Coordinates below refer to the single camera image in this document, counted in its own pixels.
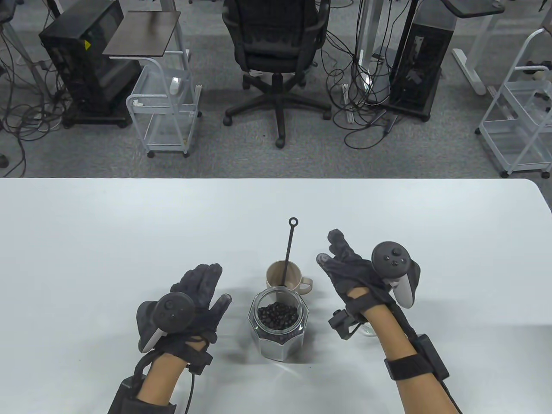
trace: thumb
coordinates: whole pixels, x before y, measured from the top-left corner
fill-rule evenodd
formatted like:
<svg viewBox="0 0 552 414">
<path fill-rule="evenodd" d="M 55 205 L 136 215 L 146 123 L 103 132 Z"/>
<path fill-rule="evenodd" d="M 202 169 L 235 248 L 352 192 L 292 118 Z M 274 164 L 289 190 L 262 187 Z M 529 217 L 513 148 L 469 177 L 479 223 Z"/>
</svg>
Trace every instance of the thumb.
<svg viewBox="0 0 552 414">
<path fill-rule="evenodd" d="M 211 310 L 209 311 L 216 319 L 217 325 L 224 316 L 224 313 L 232 303 L 232 296 L 225 293 L 217 299 Z"/>
</svg>

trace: gray carpet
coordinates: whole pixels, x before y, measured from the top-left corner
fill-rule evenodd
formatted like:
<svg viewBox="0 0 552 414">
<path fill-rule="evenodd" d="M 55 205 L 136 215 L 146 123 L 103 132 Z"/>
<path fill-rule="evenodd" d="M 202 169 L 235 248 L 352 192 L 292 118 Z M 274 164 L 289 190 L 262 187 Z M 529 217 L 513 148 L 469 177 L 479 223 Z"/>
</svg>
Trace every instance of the gray carpet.
<svg viewBox="0 0 552 414">
<path fill-rule="evenodd" d="M 123 8 L 158 7 L 150 1 L 122 1 Z M 525 36 L 539 21 L 540 0 L 507 2 L 509 7 L 491 40 L 478 72 L 487 84 L 498 84 L 506 74 Z M 286 112 L 287 144 L 284 150 L 274 147 L 275 117 L 272 111 L 251 112 L 236 116 L 232 127 L 222 125 L 224 109 L 254 96 L 253 88 L 241 89 L 241 71 L 233 59 L 233 46 L 221 21 L 221 2 L 177 1 L 183 11 L 181 23 L 188 47 L 192 50 L 191 66 L 197 83 L 203 85 L 200 107 L 203 117 L 195 134 L 192 155 L 145 156 L 132 127 L 120 130 L 112 126 L 75 126 L 60 129 L 46 138 L 25 144 L 27 177 L 282 177 L 282 178 L 497 178 L 498 167 L 487 146 L 474 130 L 490 103 L 490 97 L 477 96 L 464 79 L 452 55 L 443 63 L 441 80 L 432 118 L 428 123 L 406 119 L 396 125 L 392 134 L 377 147 L 355 151 L 345 147 L 345 131 L 319 113 L 305 110 Z M 334 0 L 334 5 L 346 4 Z M 404 0 L 393 2 L 392 15 L 398 15 Z M 346 44 L 354 44 L 354 23 L 358 2 L 345 9 L 333 10 L 330 30 Z M 33 59 L 45 59 L 37 33 L 45 18 L 40 0 L 26 0 L 13 21 L 14 28 L 29 47 Z M 451 47 L 470 49 L 478 20 L 459 22 Z M 397 42 L 400 30 L 394 33 Z M 344 56 L 328 44 L 326 50 L 339 62 Z M 540 50 L 550 50 L 542 46 Z M 7 59 L 6 51 L 1 51 Z M 541 53 L 536 59 L 552 59 Z M 307 77 L 307 87 L 298 93 L 313 98 L 327 98 L 326 75 L 319 63 Z M 325 56 L 325 61 L 332 62 Z M 24 66 L 18 72 L 29 78 Z M 8 83 L 0 81 L 0 105 L 5 106 Z M 16 103 L 37 103 L 29 91 L 17 89 Z M 344 116 L 337 121 L 344 123 Z M 350 143 L 366 146 L 381 137 L 373 128 L 358 133 Z M 11 136 L 0 132 L 0 152 L 12 162 L 20 151 Z M 533 180 L 546 200 L 552 204 L 552 184 L 537 173 L 516 174 L 516 178 Z"/>
</svg>

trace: white table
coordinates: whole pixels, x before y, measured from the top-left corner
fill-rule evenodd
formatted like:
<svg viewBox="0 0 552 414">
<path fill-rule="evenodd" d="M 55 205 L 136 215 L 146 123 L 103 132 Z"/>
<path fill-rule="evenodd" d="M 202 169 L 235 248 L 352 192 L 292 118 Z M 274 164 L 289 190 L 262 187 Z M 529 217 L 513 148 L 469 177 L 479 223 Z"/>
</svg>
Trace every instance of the white table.
<svg viewBox="0 0 552 414">
<path fill-rule="evenodd" d="M 233 303 L 190 413 L 401 413 L 377 340 L 327 323 L 342 303 L 314 259 L 335 227 L 366 257 L 395 240 L 420 264 L 406 315 L 465 413 L 550 412 L 552 215 L 529 181 L 4 179 L 0 194 L 3 413 L 105 414 L 139 358 L 138 304 L 212 262 Z M 303 352 L 275 363 L 245 318 L 291 216 L 315 285 Z"/>
</svg>

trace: glove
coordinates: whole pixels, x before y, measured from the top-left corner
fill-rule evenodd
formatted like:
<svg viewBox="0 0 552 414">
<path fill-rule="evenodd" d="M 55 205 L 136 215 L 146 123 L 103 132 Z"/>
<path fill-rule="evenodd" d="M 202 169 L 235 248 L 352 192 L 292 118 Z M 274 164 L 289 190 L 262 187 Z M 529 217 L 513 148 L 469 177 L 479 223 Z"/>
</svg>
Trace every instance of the glove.
<svg viewBox="0 0 552 414">
<path fill-rule="evenodd" d="M 349 246 L 340 230 L 328 234 L 332 258 L 326 253 L 316 256 L 316 262 L 332 281 L 339 297 L 345 302 L 347 312 L 365 321 L 363 312 L 373 306 L 395 303 L 389 294 L 391 286 L 376 273 L 370 260 L 363 259 Z M 352 299 L 348 293 L 354 288 L 368 288 L 369 292 Z"/>
<path fill-rule="evenodd" d="M 206 350 L 209 344 L 216 342 L 216 329 L 232 302 L 232 297 L 224 294 L 209 309 L 221 274 L 222 267 L 217 263 L 210 266 L 200 264 L 195 269 L 187 271 L 180 282 L 171 287 L 171 292 L 185 293 L 193 300 L 195 314 L 184 331 L 162 337 L 155 345 L 155 349 L 189 362 L 190 371 L 195 367 L 195 373 L 199 374 L 213 359 Z M 201 342 L 201 339 L 194 337 L 200 337 L 207 342 L 207 346 L 202 351 L 196 351 L 186 344 Z"/>
</svg>

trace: wrist strap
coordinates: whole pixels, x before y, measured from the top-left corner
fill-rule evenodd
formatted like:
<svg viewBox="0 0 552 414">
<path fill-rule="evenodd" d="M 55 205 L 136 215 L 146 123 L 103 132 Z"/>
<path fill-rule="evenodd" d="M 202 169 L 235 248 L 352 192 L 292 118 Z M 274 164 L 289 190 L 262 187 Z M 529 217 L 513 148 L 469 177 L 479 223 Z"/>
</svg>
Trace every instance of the wrist strap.
<svg viewBox="0 0 552 414">
<path fill-rule="evenodd" d="M 433 372 L 430 363 L 420 354 L 395 359 L 394 361 L 385 359 L 385 366 L 393 381 L 401 381 Z"/>
<path fill-rule="evenodd" d="M 368 309 L 378 305 L 395 303 L 389 293 L 381 291 L 377 288 L 369 289 L 370 291 L 365 295 L 359 296 L 358 298 L 347 302 L 345 309 L 347 309 L 349 315 L 355 316 L 356 318 L 360 315 L 362 317 L 361 320 L 364 320 L 365 318 L 362 313 L 366 312 Z"/>
<path fill-rule="evenodd" d="M 187 344 L 178 350 L 178 355 L 175 357 L 188 362 L 188 370 L 195 375 L 201 375 L 205 366 L 211 365 L 211 361 L 213 361 L 211 354 L 207 353 L 207 348 L 197 351 Z"/>
</svg>

